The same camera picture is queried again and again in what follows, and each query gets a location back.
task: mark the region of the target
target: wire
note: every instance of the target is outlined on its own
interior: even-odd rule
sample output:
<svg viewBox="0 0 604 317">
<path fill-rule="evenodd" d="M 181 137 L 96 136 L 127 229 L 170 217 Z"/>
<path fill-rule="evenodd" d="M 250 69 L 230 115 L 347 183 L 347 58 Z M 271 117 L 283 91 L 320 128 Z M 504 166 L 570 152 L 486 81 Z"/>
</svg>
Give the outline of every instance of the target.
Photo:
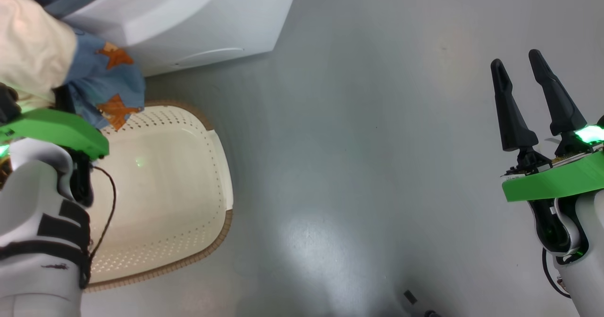
<svg viewBox="0 0 604 317">
<path fill-rule="evenodd" d="M 92 250 L 92 252 L 90 253 L 89 259 L 90 259 L 91 264 L 92 264 L 92 259 L 94 258 L 94 255 L 97 254 L 97 250 L 99 250 L 99 246 L 101 246 L 101 242 L 103 242 L 103 238 L 105 237 L 105 234 L 107 233 L 107 229 L 109 228 L 109 225 L 113 218 L 113 213 L 115 212 L 115 201 L 117 199 L 117 190 L 115 190 L 115 182 L 114 182 L 113 178 L 111 177 L 111 175 L 109 175 L 109 173 L 107 173 L 107 171 L 105 171 L 104 169 L 102 169 L 100 167 L 95 166 L 93 168 L 98 169 L 99 171 L 105 173 L 105 175 L 107 175 L 107 178 L 109 178 L 109 181 L 111 182 L 111 187 L 113 188 L 113 191 L 114 191 L 114 201 L 111 206 L 111 213 L 109 214 L 107 223 L 105 224 L 105 227 L 103 228 L 103 232 L 101 233 L 101 237 L 99 238 L 99 242 L 97 242 L 97 246 L 95 246 L 94 249 Z"/>
<path fill-rule="evenodd" d="M 556 285 L 556 282 L 554 282 L 554 280 L 552 280 L 552 276 L 550 275 L 550 270 L 547 269 L 546 256 L 547 256 L 547 251 L 545 250 L 545 248 L 543 248 L 543 252 L 541 253 L 541 262 L 543 263 L 543 272 L 545 272 L 545 276 L 547 277 L 547 280 L 550 282 L 552 287 L 558 293 L 560 293 L 562 296 L 565 296 L 566 298 L 570 298 L 570 295 L 568 295 L 567 293 L 563 293 L 562 290 L 560 290 L 560 288 L 558 287 L 558 285 Z"/>
</svg>

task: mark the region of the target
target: floor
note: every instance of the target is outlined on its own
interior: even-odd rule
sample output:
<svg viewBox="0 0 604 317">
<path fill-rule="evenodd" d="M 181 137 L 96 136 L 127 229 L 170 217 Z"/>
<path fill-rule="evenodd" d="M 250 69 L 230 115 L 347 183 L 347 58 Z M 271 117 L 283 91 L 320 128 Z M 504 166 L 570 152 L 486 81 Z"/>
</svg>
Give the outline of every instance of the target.
<svg viewBox="0 0 604 317">
<path fill-rule="evenodd" d="M 506 203 L 489 64 L 528 126 L 550 117 L 541 49 L 602 115 L 602 0 L 294 0 L 272 53 L 148 80 L 213 122 L 235 217 L 211 257 L 84 296 L 84 317 L 573 317 L 526 203 Z M 552 154 L 555 146 L 539 148 Z"/>
</svg>

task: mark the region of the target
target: laundry basket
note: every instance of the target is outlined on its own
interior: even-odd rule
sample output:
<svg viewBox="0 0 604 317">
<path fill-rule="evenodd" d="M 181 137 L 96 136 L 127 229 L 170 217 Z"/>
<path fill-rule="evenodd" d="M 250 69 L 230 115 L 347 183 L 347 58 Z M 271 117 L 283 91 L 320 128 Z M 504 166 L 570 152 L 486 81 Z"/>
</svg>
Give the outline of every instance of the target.
<svg viewBox="0 0 604 317">
<path fill-rule="evenodd" d="M 218 135 L 198 110 L 174 101 L 146 104 L 119 131 L 102 130 L 114 178 L 115 214 L 92 263 L 87 291 L 137 283 L 207 257 L 226 237 L 233 187 Z M 113 190 L 92 173 L 91 238 L 99 240 Z"/>
</svg>

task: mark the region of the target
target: washing machine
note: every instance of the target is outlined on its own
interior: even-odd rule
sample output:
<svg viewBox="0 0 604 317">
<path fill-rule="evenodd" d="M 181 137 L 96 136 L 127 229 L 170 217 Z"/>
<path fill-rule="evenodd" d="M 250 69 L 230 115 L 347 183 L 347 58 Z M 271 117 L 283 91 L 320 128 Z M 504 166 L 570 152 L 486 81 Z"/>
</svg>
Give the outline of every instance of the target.
<svg viewBox="0 0 604 317">
<path fill-rule="evenodd" d="M 128 52 L 145 76 L 269 52 L 293 0 L 36 0 Z"/>
</svg>

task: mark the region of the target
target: green light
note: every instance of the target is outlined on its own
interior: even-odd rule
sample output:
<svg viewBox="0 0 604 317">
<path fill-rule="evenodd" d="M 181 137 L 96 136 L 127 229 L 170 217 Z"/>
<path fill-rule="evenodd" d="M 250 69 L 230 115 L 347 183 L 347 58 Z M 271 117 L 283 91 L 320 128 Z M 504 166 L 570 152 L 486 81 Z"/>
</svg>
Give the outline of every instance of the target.
<svg viewBox="0 0 604 317">
<path fill-rule="evenodd" d="M 600 126 L 587 126 L 576 131 L 576 134 L 584 142 L 596 142 L 604 140 L 604 130 Z"/>
<path fill-rule="evenodd" d="M 9 145 L 0 146 L 0 158 L 4 158 L 8 155 L 8 146 Z"/>
</svg>

